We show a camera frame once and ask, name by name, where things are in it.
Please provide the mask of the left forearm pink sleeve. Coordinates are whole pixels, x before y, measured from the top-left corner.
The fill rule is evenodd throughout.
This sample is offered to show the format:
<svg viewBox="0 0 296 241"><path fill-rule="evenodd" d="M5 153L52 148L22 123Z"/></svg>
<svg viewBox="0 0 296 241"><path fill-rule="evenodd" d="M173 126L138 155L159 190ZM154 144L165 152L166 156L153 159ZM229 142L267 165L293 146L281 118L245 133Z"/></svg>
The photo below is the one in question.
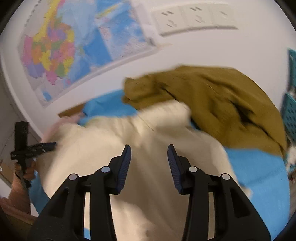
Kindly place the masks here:
<svg viewBox="0 0 296 241"><path fill-rule="evenodd" d="M14 175L8 198L1 197L1 208L6 214L15 217L26 219L31 216L29 194L16 175Z"/></svg>

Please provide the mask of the left hand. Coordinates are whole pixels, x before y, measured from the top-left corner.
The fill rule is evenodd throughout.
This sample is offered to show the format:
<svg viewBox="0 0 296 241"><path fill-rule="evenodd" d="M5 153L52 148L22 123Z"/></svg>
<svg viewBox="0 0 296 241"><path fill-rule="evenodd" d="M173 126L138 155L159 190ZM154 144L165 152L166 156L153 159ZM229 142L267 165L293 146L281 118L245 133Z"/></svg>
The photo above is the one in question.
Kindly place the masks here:
<svg viewBox="0 0 296 241"><path fill-rule="evenodd" d="M27 167L25 171L22 170L22 167L20 164L15 163L15 176L19 179L21 178L20 174L22 174L25 180L32 181L35 178L35 170L36 170L35 161L31 161L30 166Z"/></svg>

